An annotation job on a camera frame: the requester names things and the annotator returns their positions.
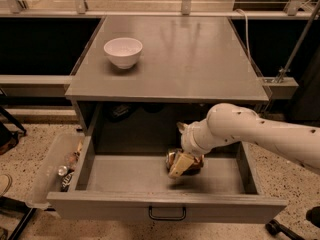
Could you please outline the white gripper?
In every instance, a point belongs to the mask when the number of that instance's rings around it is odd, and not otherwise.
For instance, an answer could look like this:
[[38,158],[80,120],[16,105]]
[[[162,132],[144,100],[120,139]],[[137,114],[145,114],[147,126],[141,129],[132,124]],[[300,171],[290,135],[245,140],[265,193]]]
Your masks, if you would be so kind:
[[177,128],[181,133],[181,146],[185,153],[176,152],[168,156],[170,178],[180,177],[194,163],[193,156],[208,154],[220,144],[220,138],[212,134],[206,119],[191,124],[178,122]]

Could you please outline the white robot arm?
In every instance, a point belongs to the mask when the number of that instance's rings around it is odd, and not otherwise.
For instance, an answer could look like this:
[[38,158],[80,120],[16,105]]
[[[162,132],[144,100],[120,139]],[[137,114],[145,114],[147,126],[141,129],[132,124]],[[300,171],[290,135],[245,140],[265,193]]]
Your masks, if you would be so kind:
[[261,118],[251,109],[229,103],[213,106],[206,118],[180,123],[182,151],[169,167],[180,177],[203,155],[216,147],[248,142],[320,174],[320,128]]

